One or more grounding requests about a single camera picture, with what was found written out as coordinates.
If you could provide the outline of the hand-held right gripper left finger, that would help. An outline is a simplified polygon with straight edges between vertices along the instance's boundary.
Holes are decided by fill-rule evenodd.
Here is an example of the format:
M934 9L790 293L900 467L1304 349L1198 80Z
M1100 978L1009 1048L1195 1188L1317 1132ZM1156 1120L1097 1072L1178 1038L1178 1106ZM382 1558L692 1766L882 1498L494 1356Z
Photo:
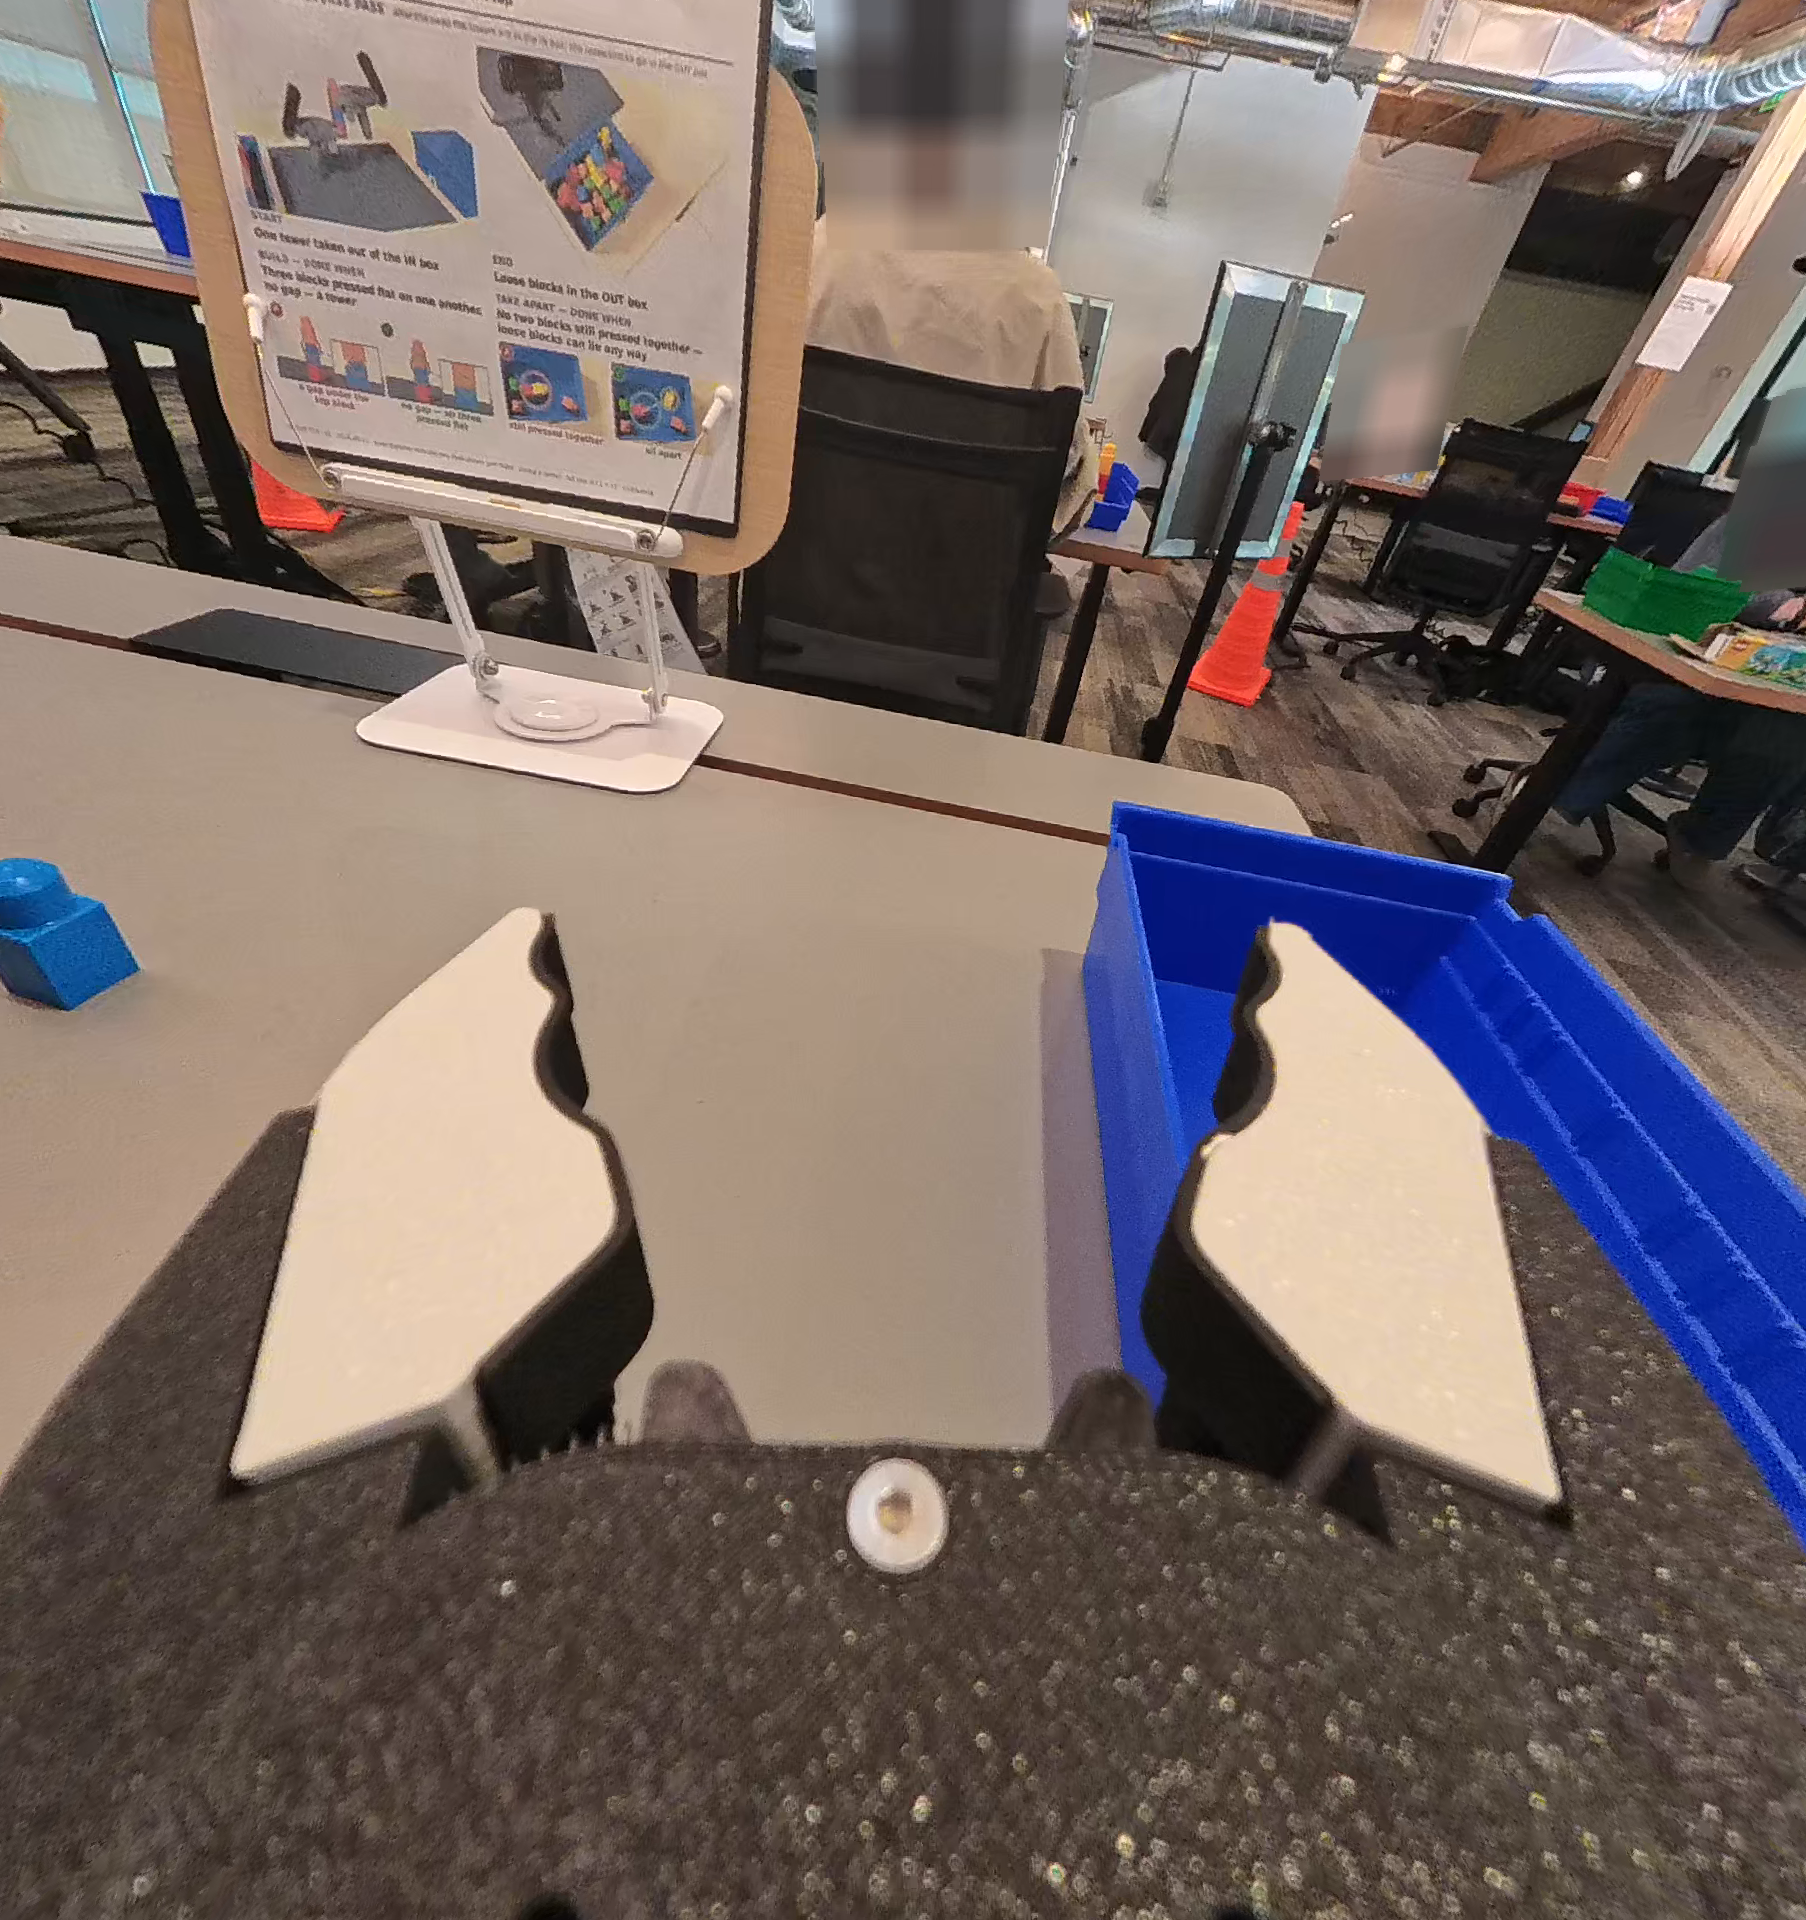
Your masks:
M324 1081L233 1482L421 1443L484 1485L613 1437L654 1290L573 1017L554 918L513 908Z

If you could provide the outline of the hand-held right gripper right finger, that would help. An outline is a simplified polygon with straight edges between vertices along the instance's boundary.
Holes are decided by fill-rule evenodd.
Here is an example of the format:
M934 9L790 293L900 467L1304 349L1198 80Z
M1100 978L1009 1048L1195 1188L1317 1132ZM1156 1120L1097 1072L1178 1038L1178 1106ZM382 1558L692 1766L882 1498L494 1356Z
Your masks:
M1431 1047L1261 924L1210 1114L1141 1285L1156 1443L1341 1515L1378 1464L1562 1515L1492 1135Z

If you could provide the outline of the blue plastic bin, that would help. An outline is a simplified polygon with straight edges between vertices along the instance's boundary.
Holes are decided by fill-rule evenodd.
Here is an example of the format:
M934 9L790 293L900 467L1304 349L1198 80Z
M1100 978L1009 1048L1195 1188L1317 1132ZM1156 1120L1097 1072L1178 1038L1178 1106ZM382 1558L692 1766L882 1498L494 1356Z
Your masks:
M1509 876L1128 803L1081 958L1125 1373L1267 923L1310 932L1527 1148L1718 1407L1806 1553L1806 1196Z

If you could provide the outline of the blue toy block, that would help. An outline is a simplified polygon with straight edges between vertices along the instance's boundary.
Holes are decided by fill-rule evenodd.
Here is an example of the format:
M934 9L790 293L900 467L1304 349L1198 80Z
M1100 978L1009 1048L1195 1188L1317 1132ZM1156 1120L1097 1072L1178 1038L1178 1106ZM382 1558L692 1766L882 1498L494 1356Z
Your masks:
M69 1012L141 971L108 908L42 859L0 859L0 986Z

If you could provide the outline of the white and wood document stand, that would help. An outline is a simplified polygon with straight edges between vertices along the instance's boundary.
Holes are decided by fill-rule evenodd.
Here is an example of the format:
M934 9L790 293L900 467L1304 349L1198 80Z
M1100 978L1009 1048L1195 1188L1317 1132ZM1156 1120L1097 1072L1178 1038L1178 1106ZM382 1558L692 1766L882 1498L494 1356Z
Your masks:
M795 94L771 66L771 41L752 202L744 399L736 409L739 516L729 536L712 536L670 518L627 518L382 467L315 465L271 443L258 301L244 293L235 221L214 157L189 5L149 5L148 38L222 409L244 453L290 487L347 511L410 523L464 662L461 672L446 670L394 698L361 722L360 739L395 754L627 797L676 789L713 742L724 716L695 694L671 691L649 605L643 605L649 665L593 651L569 594L564 550L625 558L665 575L738 575L760 560L784 528L818 161Z

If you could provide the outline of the orange traffic cone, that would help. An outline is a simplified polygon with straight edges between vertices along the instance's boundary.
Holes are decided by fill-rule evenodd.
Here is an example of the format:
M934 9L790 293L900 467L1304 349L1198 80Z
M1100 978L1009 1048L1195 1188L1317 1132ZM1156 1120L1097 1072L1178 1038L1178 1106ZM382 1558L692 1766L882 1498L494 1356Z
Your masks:
M333 498L291 487L261 460L250 459L250 483L258 516L275 534L327 536L340 531L347 509Z
M1267 662L1277 616L1291 568L1291 547L1300 536L1304 505L1288 507L1276 547L1257 560L1230 605L1222 624L1195 660L1186 691L1231 709L1253 709L1264 694L1272 668Z

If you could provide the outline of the black tripod stand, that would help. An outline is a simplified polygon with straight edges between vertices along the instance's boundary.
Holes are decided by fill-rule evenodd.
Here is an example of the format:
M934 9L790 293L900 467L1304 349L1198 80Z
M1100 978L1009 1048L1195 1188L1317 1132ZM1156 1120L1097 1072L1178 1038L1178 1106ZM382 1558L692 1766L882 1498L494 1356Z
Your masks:
M1160 764L1168 754L1182 701L1203 654L1217 605L1235 568L1238 552L1246 539L1266 473L1272 468L1276 457L1296 444L1296 438L1296 426L1284 421L1255 418L1246 426L1243 467L1235 479L1228 513L1215 539L1203 587L1188 618L1176 666L1156 713L1143 722L1138 734L1138 759L1141 763Z

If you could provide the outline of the stack of green bins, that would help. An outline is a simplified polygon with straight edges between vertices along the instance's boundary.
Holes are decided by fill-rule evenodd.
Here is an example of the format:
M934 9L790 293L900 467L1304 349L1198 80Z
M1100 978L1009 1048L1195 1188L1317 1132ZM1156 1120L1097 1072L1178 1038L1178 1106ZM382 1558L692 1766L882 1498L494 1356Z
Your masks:
M1684 573L1618 547L1595 562L1581 589L1588 613L1632 632L1684 643L1700 643L1712 628L1735 623L1750 600L1750 589L1710 568Z

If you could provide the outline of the colourful toy box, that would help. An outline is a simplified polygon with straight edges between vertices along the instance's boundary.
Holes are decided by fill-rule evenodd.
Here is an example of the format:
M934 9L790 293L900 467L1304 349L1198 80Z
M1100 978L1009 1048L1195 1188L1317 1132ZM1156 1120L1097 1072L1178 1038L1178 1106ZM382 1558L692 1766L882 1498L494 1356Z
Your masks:
M1806 694L1806 637L1722 624L1702 637L1700 653L1716 670Z

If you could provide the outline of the wood edged side desk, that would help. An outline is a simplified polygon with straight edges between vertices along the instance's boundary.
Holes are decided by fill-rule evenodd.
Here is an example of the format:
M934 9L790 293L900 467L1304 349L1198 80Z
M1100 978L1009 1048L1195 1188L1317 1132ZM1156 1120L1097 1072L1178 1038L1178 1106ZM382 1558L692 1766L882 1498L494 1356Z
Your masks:
M1078 564L1081 577L1072 600L1053 689L1042 716L1044 745L1065 745L1105 609L1109 578L1115 575L1157 583L1174 578L1178 560L1147 552L1147 544L1150 528L1136 518L1133 526L1113 533L1083 525L1049 547L1051 560Z

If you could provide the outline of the black mesh office chair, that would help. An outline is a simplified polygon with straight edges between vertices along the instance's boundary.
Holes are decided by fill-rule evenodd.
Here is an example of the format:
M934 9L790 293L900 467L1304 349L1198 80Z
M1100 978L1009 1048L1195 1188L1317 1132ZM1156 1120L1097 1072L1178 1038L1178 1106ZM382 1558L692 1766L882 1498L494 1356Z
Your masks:
M1079 388L805 347L788 515L734 589L734 683L1019 734Z

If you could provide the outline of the framed panel with teal edge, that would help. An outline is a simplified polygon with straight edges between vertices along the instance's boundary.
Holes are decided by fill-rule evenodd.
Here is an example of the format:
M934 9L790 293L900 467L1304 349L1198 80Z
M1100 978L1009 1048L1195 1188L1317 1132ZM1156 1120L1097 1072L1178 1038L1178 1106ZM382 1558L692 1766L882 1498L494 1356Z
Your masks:
M1150 558L1260 564L1289 544L1291 505L1363 307L1336 283L1220 265Z

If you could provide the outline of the printed instruction sheet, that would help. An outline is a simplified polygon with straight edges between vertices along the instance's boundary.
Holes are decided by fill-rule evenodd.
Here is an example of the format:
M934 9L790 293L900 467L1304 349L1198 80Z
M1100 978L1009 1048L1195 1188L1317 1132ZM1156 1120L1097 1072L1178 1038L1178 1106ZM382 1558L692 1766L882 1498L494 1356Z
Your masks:
M771 5L188 18L271 444L736 531Z

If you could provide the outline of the white paper sign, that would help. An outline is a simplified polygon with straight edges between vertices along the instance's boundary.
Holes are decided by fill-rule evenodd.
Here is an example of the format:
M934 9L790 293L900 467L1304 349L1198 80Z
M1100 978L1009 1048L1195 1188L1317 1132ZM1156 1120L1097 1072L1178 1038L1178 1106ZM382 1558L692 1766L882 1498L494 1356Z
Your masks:
M1652 330L1635 351L1633 364L1645 373L1681 373L1700 349L1716 317L1732 301L1734 283L1684 276L1662 307Z

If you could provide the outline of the silver ceiling duct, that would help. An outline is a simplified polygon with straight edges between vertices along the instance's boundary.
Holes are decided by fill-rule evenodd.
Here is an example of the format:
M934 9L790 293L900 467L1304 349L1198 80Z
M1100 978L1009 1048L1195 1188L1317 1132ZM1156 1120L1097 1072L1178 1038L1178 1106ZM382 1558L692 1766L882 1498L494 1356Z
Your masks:
M1352 84L1623 123L1722 117L1806 87L1806 17L1725 53L1501 3L1152 3L1121 21L1164 45L1286 57Z

